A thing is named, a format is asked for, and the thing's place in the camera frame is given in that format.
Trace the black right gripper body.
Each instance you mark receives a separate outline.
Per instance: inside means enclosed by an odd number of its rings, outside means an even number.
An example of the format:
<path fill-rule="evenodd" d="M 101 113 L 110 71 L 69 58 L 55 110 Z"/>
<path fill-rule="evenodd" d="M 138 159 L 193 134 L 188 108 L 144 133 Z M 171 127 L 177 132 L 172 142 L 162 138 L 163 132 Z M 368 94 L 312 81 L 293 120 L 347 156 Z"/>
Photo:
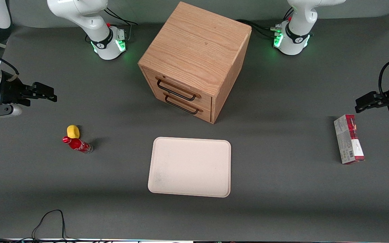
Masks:
<path fill-rule="evenodd" d="M 20 78 L 13 81 L 3 80 L 0 84 L 0 105 L 18 104 L 31 106 L 30 99 L 33 97 L 34 83 L 32 85 L 23 84 Z"/>

